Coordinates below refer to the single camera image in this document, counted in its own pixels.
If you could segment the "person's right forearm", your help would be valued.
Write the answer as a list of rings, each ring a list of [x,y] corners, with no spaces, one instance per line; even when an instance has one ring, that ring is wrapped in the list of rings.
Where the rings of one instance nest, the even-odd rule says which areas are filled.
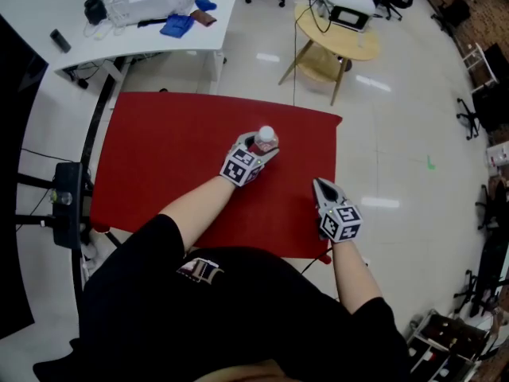
[[[352,241],[333,244],[332,262],[340,303],[350,314],[371,300],[383,298],[375,278]]]

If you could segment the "large blue cloth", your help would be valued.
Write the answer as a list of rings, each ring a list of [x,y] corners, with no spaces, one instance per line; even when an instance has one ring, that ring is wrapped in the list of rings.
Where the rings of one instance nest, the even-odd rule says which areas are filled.
[[[160,34],[180,39],[192,28],[194,21],[194,18],[188,15],[171,14],[160,29]]]

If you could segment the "white shelf with bottles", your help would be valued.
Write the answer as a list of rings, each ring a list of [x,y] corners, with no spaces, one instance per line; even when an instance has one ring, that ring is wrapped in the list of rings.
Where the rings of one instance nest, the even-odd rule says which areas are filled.
[[[488,331],[430,310],[409,324],[410,382],[464,382],[486,348]]]

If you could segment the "person's left forearm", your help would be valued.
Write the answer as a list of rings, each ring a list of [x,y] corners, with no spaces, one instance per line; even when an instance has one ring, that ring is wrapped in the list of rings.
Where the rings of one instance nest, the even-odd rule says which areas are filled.
[[[235,189],[236,186],[229,180],[216,176],[160,211],[177,225],[186,252],[223,211]]]

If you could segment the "clear glass jar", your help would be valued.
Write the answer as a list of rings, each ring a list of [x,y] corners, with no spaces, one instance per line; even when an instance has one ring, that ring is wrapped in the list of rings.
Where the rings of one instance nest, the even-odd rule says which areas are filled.
[[[49,201],[54,205],[69,206],[72,204],[72,194],[68,191],[51,189],[49,191]]]

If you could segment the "clear water bottle white cap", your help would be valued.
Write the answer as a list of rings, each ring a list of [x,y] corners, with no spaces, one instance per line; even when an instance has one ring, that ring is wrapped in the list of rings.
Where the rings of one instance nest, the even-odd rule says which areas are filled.
[[[275,148],[278,148],[278,136],[274,129],[270,126],[261,127],[254,137],[254,152],[266,154]]]

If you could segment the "round wooden side table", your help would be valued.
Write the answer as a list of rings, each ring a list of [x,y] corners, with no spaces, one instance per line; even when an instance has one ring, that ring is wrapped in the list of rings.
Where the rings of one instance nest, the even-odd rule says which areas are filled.
[[[295,7],[293,29],[302,32],[307,42],[293,51],[293,61],[278,83],[283,84],[289,76],[295,77],[301,71],[311,80],[334,85],[330,104],[336,101],[348,63],[373,60],[380,52],[373,29],[361,33],[329,24],[310,4]]]

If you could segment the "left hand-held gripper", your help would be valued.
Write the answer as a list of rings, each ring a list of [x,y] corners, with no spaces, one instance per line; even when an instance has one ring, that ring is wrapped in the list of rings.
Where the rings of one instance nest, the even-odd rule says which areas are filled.
[[[237,187],[243,187],[252,182],[264,166],[280,151],[278,147],[275,147],[259,157],[251,153],[249,149],[255,143],[257,133],[257,131],[252,131],[241,134],[232,145],[231,151],[220,169],[220,176]]]

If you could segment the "black remote control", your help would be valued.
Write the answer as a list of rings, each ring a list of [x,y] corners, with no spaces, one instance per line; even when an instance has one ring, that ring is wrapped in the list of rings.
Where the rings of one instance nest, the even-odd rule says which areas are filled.
[[[68,53],[71,50],[72,48],[71,45],[68,43],[68,41],[64,38],[64,36],[58,29],[54,29],[49,34],[49,36],[53,43],[60,49],[62,53]]]

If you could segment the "white box red label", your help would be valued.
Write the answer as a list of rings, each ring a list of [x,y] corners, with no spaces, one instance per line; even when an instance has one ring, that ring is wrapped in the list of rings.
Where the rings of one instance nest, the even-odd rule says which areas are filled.
[[[486,163],[489,168],[509,165],[509,141],[488,147],[486,149]]]

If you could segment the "white desk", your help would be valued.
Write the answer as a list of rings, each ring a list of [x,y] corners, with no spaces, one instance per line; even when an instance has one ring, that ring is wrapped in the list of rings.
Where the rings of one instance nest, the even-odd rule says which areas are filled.
[[[212,16],[216,21],[209,27],[201,24],[194,25],[182,38],[164,36],[156,25],[141,28],[129,25],[121,34],[109,33],[98,41],[93,37],[85,37],[78,33],[71,43],[71,50],[68,53],[60,54],[50,64],[50,68],[54,72],[60,72],[66,68],[94,62],[104,68],[109,76],[112,76],[115,88],[119,90],[125,79],[126,71],[119,71],[111,63],[113,58],[128,58],[146,53],[202,51],[207,53],[206,64],[211,76],[209,93],[215,95],[225,64],[223,43],[235,0],[210,1],[214,2],[217,7],[212,11]]]

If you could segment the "brown cloth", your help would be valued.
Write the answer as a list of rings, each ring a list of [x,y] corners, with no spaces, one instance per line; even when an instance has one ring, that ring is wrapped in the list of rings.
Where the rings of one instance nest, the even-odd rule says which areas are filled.
[[[216,22],[216,19],[203,10],[194,10],[191,12],[190,17],[205,27],[209,27]]]

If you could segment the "person's black shirt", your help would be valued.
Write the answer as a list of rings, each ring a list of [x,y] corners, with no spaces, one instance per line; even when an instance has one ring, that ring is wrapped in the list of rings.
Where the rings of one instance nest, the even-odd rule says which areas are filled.
[[[410,382],[382,298],[349,312],[268,251],[186,253],[164,215],[87,281],[71,347],[33,366],[40,382],[196,382],[257,364],[303,382]]]

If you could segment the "white metal rack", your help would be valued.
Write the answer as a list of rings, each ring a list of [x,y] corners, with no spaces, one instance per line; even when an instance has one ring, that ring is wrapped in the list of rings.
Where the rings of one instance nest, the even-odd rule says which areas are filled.
[[[475,42],[462,57],[468,75],[472,78],[471,93],[499,83],[499,79],[492,70],[486,54],[481,46]]]

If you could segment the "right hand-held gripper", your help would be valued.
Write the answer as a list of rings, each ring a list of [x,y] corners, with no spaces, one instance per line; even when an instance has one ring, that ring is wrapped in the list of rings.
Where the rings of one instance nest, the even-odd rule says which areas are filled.
[[[319,214],[319,237],[331,242],[354,240],[363,218],[345,192],[335,183],[319,177],[313,179],[313,194]]]

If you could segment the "red table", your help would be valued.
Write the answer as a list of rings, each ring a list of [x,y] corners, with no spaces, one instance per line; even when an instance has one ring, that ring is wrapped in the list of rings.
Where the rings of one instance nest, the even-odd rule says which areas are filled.
[[[97,231],[137,231],[169,202],[216,176],[241,134],[268,125],[278,136],[278,155],[234,192],[197,244],[250,246],[285,258],[322,256],[328,244],[318,235],[312,181],[335,176],[340,121],[252,99],[124,92],[100,154],[91,224]]]

